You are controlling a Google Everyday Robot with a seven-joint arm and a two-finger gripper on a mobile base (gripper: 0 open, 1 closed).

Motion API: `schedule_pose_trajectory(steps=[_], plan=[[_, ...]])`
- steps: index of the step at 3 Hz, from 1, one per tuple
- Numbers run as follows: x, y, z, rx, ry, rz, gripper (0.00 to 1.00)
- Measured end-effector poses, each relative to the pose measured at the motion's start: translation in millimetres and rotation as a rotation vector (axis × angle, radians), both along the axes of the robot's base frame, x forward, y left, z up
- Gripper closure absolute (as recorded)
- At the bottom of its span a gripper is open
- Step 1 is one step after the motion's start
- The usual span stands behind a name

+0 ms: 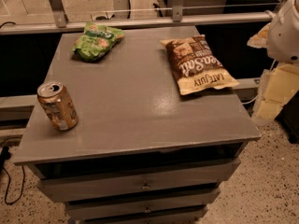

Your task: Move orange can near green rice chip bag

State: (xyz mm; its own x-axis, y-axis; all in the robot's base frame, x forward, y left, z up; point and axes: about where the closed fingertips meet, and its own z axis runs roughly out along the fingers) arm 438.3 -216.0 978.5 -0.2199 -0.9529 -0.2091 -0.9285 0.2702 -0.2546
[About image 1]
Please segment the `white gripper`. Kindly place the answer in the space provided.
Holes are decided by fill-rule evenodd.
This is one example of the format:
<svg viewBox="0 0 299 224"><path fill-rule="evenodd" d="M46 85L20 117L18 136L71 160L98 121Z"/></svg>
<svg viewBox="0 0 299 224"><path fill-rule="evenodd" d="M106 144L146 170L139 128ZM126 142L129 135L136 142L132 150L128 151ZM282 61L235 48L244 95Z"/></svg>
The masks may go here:
<svg viewBox="0 0 299 224"><path fill-rule="evenodd" d="M264 70L253 107L257 120L273 120L299 91L299 0L288 0L273 20L252 36L247 45L266 49L279 63Z"/></svg>

